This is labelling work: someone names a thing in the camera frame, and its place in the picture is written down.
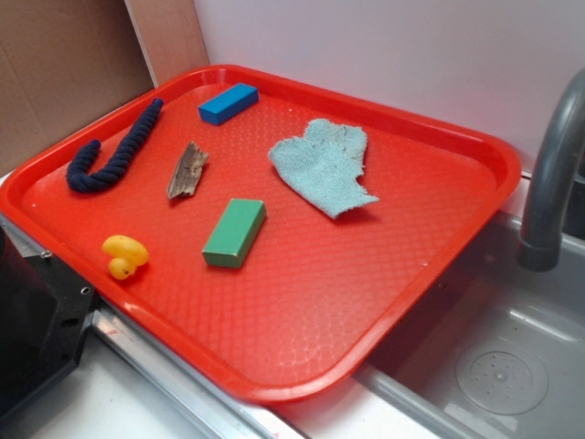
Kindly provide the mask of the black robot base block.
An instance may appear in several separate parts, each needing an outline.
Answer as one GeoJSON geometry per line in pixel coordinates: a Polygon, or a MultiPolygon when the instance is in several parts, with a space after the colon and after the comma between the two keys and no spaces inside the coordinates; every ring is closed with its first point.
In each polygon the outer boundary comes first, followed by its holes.
{"type": "Polygon", "coordinates": [[[95,301],[59,257],[25,257],[1,232],[2,422],[79,366],[95,301]]]}

